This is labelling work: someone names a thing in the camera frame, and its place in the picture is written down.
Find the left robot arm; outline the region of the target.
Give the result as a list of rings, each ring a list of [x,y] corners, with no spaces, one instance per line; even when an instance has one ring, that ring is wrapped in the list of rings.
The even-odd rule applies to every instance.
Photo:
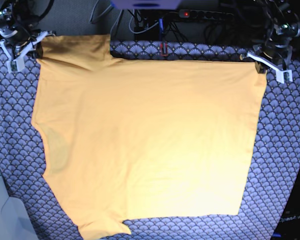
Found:
[[[271,68],[281,84],[292,82],[289,64],[300,55],[300,0],[234,0],[231,7],[251,46],[239,58],[253,59],[259,74]]]

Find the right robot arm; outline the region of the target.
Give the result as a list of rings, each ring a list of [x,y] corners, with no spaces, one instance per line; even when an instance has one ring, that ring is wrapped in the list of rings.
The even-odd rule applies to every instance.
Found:
[[[47,16],[53,4],[54,1],[50,0],[44,12],[36,15],[28,0],[0,0],[0,49],[7,57],[9,73],[21,72],[26,67],[26,56],[33,59],[43,57],[41,41],[56,33],[34,27]]]

